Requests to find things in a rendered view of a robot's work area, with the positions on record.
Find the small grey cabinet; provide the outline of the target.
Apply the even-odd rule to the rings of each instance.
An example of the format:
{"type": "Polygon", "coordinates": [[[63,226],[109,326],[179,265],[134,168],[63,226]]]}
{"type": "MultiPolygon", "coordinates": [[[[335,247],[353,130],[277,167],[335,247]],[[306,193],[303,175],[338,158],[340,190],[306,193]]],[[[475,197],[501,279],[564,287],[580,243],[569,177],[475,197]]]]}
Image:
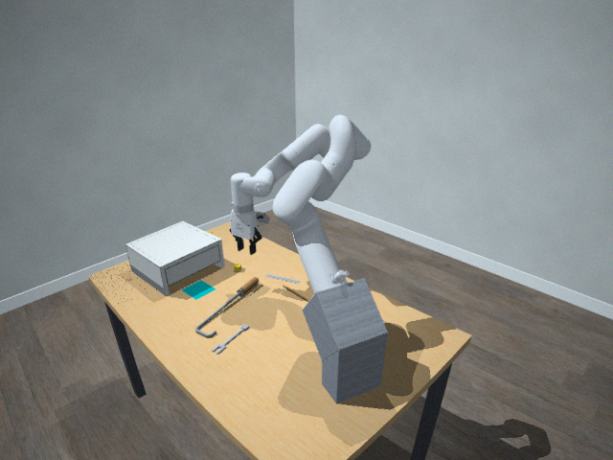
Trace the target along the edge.
{"type": "Polygon", "coordinates": [[[222,239],[181,221],[126,245],[131,271],[163,293],[211,266],[225,266],[222,239]]]}

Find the grey wrench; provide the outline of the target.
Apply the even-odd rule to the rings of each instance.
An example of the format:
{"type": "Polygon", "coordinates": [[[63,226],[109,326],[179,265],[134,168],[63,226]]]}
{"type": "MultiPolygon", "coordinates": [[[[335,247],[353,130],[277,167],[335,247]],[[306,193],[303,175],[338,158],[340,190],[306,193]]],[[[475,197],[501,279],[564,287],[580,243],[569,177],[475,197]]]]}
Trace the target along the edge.
{"type": "Polygon", "coordinates": [[[222,352],[226,348],[225,347],[226,344],[228,344],[232,339],[234,339],[242,331],[246,331],[247,329],[249,329],[249,326],[244,324],[243,326],[241,326],[241,329],[237,333],[235,333],[232,337],[230,337],[226,342],[224,342],[222,345],[218,344],[215,348],[213,348],[212,352],[214,352],[218,348],[221,348],[219,351],[216,352],[217,354],[219,354],[220,352],[222,352]]]}

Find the teal square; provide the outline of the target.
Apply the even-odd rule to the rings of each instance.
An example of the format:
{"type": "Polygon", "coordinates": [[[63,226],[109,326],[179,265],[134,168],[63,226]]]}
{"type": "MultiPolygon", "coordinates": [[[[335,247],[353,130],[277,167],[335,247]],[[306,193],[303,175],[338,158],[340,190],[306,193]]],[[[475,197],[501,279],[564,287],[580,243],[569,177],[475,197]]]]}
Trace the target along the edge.
{"type": "Polygon", "coordinates": [[[198,281],[193,285],[182,289],[185,293],[189,294],[192,298],[197,300],[198,298],[214,291],[216,288],[211,287],[203,281],[198,281]]]}

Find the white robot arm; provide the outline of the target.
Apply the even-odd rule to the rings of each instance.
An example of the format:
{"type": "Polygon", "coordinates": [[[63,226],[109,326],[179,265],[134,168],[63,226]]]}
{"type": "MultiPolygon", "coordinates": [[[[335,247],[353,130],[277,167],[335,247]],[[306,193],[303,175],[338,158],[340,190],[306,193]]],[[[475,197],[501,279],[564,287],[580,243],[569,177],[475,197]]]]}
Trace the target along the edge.
{"type": "Polygon", "coordinates": [[[233,210],[245,214],[254,210],[253,196],[268,196],[274,184],[295,168],[274,199],[273,213],[291,228],[314,294],[350,282],[346,279],[349,272],[340,269],[319,213],[309,200],[329,199],[353,161],[364,158],[370,150],[371,142],[360,129],[348,117],[337,115],[329,129],[312,126],[254,177],[245,172],[231,177],[233,210]],[[311,160],[318,153],[323,161],[311,160]]]}

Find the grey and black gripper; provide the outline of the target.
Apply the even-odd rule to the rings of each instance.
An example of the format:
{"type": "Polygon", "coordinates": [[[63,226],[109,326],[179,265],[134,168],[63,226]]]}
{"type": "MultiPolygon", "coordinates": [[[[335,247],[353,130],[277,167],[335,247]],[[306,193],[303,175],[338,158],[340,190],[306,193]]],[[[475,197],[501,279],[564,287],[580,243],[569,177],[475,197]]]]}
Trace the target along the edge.
{"type": "Polygon", "coordinates": [[[250,255],[256,253],[256,243],[262,239],[262,236],[259,233],[258,220],[254,210],[245,214],[239,214],[232,210],[230,232],[236,239],[238,251],[244,248],[243,239],[247,239],[250,242],[250,255]]]}

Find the steel rod with brown wooden handle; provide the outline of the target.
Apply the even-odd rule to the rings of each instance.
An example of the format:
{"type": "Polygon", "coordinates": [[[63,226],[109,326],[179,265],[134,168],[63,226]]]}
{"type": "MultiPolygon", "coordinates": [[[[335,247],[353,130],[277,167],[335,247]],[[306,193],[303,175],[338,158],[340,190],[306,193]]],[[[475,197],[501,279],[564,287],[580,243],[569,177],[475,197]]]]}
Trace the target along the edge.
{"type": "Polygon", "coordinates": [[[248,281],[245,285],[243,285],[240,289],[237,290],[237,294],[233,298],[231,298],[222,307],[220,307],[213,314],[211,314],[208,318],[206,318],[202,323],[200,323],[195,328],[195,331],[197,333],[199,333],[199,334],[202,334],[202,335],[206,336],[206,337],[211,337],[211,336],[215,335],[216,331],[213,331],[210,334],[206,334],[206,333],[201,332],[199,330],[199,328],[201,328],[205,323],[207,323],[210,319],[212,319],[216,314],[218,314],[220,311],[222,311],[226,306],[228,306],[231,302],[233,302],[237,297],[239,297],[239,296],[242,297],[245,293],[247,293],[251,288],[253,288],[258,283],[259,283],[259,279],[257,277],[254,277],[250,281],[248,281]]]}

